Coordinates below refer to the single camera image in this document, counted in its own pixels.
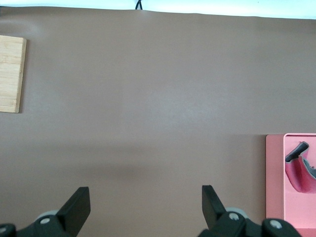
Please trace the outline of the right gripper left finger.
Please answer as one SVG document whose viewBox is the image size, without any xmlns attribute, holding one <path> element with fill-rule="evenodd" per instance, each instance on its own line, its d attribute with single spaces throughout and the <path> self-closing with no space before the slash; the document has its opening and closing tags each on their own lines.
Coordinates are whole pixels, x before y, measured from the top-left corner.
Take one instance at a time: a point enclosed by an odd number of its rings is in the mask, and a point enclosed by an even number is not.
<svg viewBox="0 0 316 237">
<path fill-rule="evenodd" d="M 89 187 L 79 187 L 54 215 L 44 215 L 26 228 L 18 237 L 76 237 L 90 215 Z"/>
</svg>

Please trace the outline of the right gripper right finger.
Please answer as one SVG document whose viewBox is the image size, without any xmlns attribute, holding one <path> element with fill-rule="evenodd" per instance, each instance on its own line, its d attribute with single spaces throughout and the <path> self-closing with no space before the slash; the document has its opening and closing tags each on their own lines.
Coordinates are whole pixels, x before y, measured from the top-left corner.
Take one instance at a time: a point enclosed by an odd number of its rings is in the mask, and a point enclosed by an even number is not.
<svg viewBox="0 0 316 237">
<path fill-rule="evenodd" d="M 261 237 L 262 227 L 237 211 L 227 211 L 211 185 L 202 186 L 202 212 L 208 226 L 200 237 Z"/>
</svg>

